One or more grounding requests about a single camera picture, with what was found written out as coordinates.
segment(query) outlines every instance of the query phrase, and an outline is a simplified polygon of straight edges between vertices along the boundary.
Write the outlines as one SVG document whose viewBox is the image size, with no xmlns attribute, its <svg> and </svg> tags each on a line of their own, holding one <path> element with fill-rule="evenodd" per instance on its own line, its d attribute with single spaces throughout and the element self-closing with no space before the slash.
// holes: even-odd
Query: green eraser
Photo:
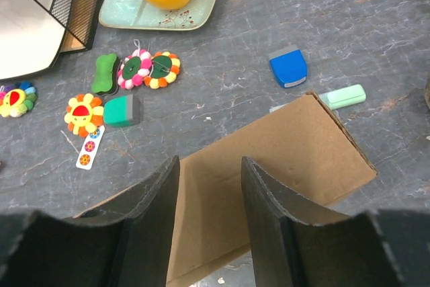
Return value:
<svg viewBox="0 0 430 287">
<path fill-rule="evenodd" d="M 133 95 L 116 97 L 105 104 L 103 121 L 111 127 L 127 127 L 140 121 L 140 102 Z"/>
<path fill-rule="evenodd" d="M 360 84 L 319 95 L 321 101 L 332 110 L 360 104 L 366 100 L 365 96 L 366 93 Z"/>
<path fill-rule="evenodd" d="M 116 84 L 116 69 L 119 60 L 116 54 L 100 55 L 95 62 L 94 81 L 91 85 L 92 92 L 103 95 L 113 94 L 118 90 Z"/>
</svg>

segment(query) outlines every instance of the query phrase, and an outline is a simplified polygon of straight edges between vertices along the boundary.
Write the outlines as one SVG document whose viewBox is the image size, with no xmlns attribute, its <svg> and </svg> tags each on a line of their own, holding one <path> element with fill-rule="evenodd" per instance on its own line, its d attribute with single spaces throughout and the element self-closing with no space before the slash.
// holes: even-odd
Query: cardboard box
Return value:
<svg viewBox="0 0 430 287">
<path fill-rule="evenodd" d="M 188 287 L 249 250 L 242 156 L 325 206 L 377 174 L 315 93 L 184 158 L 168 287 Z"/>
</svg>

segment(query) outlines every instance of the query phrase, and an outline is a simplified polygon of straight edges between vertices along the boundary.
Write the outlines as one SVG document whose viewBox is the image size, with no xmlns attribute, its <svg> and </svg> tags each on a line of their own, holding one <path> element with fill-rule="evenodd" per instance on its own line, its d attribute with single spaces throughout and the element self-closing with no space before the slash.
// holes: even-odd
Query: tabletop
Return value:
<svg viewBox="0 0 430 287">
<path fill-rule="evenodd" d="M 356 83 L 366 90 L 366 102 L 337 115 L 379 176 L 333 208 L 348 214 L 426 208 L 429 12 L 430 0 L 217 0 L 207 23 L 190 32 L 99 26 L 92 50 L 62 55 L 32 79 L 38 90 L 33 111 L 0 119 L 0 208 L 76 214 L 144 179 L 168 156 L 186 157 L 270 107 L 311 89 L 324 93 Z M 67 102 L 90 92 L 99 55 L 129 55 L 133 39 L 177 54 L 181 74 L 165 89 L 133 89 L 143 106 L 141 123 L 108 129 L 92 170 L 77 169 L 83 139 L 67 130 Z M 291 44 L 306 59 L 308 79 L 282 89 L 267 55 Z M 219 284 L 254 286 L 251 256 L 196 286 Z"/>
</svg>

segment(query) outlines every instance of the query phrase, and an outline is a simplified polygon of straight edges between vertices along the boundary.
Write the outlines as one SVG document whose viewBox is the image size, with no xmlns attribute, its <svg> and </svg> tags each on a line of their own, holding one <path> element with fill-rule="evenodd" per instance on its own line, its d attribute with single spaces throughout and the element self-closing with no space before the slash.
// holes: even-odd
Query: rectangular plate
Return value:
<svg viewBox="0 0 430 287">
<path fill-rule="evenodd" d="M 131 30 L 195 30 L 208 20 L 216 0 L 191 0 L 179 10 L 162 10 L 145 0 L 105 0 L 100 24 Z"/>
</svg>

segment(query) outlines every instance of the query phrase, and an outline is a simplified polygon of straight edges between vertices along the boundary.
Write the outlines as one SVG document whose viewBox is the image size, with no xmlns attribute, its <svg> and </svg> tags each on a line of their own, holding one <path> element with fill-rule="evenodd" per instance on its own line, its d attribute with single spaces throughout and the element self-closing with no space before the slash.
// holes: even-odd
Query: blue eraser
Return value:
<svg viewBox="0 0 430 287">
<path fill-rule="evenodd" d="M 276 81 L 282 87 L 295 87 L 305 82 L 308 76 L 306 61 L 296 45 L 271 53 L 269 63 Z"/>
</svg>

